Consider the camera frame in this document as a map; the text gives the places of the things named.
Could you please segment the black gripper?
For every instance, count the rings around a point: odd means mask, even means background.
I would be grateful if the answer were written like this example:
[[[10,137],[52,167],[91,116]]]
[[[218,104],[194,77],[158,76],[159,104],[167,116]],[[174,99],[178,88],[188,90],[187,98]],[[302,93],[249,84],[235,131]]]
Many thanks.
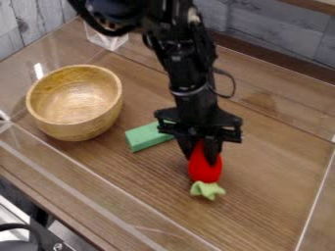
[[[204,138],[204,156],[214,166],[223,141],[242,143],[242,118],[219,107],[218,95],[208,85],[191,92],[172,92],[175,106],[155,112],[159,131],[172,134],[186,159],[198,138]]]

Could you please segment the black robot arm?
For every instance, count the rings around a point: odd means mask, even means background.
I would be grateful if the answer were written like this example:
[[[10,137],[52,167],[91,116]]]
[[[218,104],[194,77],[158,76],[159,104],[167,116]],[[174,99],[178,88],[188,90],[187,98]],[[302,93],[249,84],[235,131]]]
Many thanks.
[[[242,142],[242,118],[218,99],[216,45],[194,0],[68,0],[91,28],[116,37],[143,36],[168,76],[175,106],[155,112],[159,131],[171,134],[186,156],[200,150],[215,165],[225,142]]]

